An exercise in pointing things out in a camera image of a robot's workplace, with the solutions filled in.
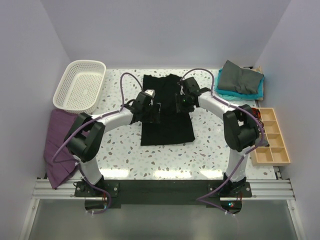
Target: stack of folded cloth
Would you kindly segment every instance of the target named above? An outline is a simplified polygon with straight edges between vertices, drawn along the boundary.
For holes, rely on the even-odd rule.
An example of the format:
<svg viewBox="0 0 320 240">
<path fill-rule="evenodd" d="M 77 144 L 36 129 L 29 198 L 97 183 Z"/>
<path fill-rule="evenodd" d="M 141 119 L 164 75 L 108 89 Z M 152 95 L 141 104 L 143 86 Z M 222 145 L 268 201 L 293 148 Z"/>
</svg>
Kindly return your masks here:
<svg viewBox="0 0 320 240">
<path fill-rule="evenodd" d="M 230 100 L 262 100 L 265 76 L 251 69 L 241 68 L 226 61 L 219 70 L 214 90 L 220 97 Z"/>
</svg>

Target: basket rim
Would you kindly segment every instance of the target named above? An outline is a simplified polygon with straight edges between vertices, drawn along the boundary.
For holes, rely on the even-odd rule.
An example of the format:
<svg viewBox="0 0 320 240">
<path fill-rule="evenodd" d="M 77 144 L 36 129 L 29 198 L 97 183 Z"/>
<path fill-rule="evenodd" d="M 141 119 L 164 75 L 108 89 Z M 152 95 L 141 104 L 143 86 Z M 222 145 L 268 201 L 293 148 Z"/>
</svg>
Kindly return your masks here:
<svg viewBox="0 0 320 240">
<path fill-rule="evenodd" d="M 102 87 L 102 84 L 104 83 L 104 79 L 105 79 L 105 76 L 106 76 L 106 71 L 107 71 L 107 67 L 106 65 L 102 62 L 102 61 L 97 61 L 97 60 L 88 60 L 88 59 L 80 59 L 80 60 L 75 60 L 75 61 L 72 61 L 68 64 L 68 66 L 66 67 L 61 79 L 60 79 L 60 82 L 55 90 L 55 93 L 53 95 L 53 99 L 52 99 L 52 102 L 53 102 L 53 105 L 57 108 L 57 109 L 61 109 L 61 110 L 65 110 L 65 111 L 87 111 L 89 110 L 90 108 L 92 108 L 97 100 L 98 100 L 98 97 L 99 97 L 99 92 L 97 93 L 97 95 L 95 96 L 95 100 L 94 102 L 92 103 L 92 105 L 90 105 L 89 107 L 86 107 L 84 109 L 75 109 L 75 108 L 68 108 L 68 107 L 62 107 L 60 106 L 58 103 L 57 103 L 57 98 L 58 98 L 58 94 L 60 92 L 60 89 L 61 89 L 61 86 L 63 84 L 63 80 L 64 78 L 66 77 L 66 75 L 69 73 L 71 67 L 75 64 L 78 64 L 78 63 L 85 63 L 85 62 L 91 62 L 91 63 L 97 63 L 97 64 L 100 64 L 104 69 L 103 69 L 103 74 L 102 74 L 102 81 L 100 82 L 100 86 L 99 86 L 99 92 L 101 91 L 101 87 Z"/>
</svg>

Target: gray floor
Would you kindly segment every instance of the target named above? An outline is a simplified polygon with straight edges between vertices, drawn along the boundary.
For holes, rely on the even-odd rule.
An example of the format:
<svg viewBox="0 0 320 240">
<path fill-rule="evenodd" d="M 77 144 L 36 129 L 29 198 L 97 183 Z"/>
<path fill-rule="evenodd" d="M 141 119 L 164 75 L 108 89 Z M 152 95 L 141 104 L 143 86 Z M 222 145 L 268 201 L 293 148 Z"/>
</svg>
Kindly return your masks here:
<svg viewBox="0 0 320 240">
<path fill-rule="evenodd" d="M 42 200 L 30 240 L 296 240 L 286 201 L 246 201 L 236 215 L 205 206 L 124 205 L 91 218 L 83 200 Z"/>
</svg>

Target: table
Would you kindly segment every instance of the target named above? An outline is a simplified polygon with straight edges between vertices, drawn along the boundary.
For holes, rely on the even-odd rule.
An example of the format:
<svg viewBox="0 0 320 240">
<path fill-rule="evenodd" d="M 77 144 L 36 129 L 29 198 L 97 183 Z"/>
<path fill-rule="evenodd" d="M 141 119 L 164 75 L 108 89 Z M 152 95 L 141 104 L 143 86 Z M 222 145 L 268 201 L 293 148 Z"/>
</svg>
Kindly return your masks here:
<svg viewBox="0 0 320 240">
<path fill-rule="evenodd" d="M 94 114 L 118 110 L 121 103 L 120 76 L 129 72 L 142 83 L 144 75 L 164 77 L 169 74 L 182 76 L 188 69 L 108 69 L 102 94 Z M 210 69 L 214 76 L 217 69 Z M 205 71 L 194 71 L 201 88 L 211 86 L 210 75 Z M 123 79 L 125 101 L 135 99 L 140 88 L 131 76 Z M 255 107 L 254 100 L 234 101 Z M 177 145 L 140 146 L 141 123 L 122 126 L 103 136 L 97 162 L 105 179 L 161 180 L 161 179 L 223 179 L 227 169 L 229 147 L 224 139 L 223 122 L 211 112 L 196 108 L 190 113 L 195 141 Z M 276 179 L 273 166 L 253 166 L 251 159 L 246 165 L 249 180 Z M 76 172 L 72 179 L 79 179 Z"/>
</svg>

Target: purple towel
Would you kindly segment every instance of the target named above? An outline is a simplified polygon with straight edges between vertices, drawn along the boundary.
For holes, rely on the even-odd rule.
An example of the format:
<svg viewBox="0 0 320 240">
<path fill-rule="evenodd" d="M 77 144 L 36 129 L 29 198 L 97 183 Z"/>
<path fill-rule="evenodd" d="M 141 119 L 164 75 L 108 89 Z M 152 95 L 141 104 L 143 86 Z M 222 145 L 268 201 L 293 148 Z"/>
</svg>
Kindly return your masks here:
<svg viewBox="0 0 320 240">
<path fill-rule="evenodd" d="M 62 183 L 67 181 L 75 172 L 75 161 L 65 161 L 53 163 L 52 158 L 74 123 L 77 115 L 68 113 L 60 109 L 54 109 L 51 112 L 48 131 L 46 134 L 44 159 L 46 161 L 46 174 L 50 181 L 51 187 L 56 189 Z M 56 161 L 74 159 L 66 147 L 57 156 Z"/>
</svg>

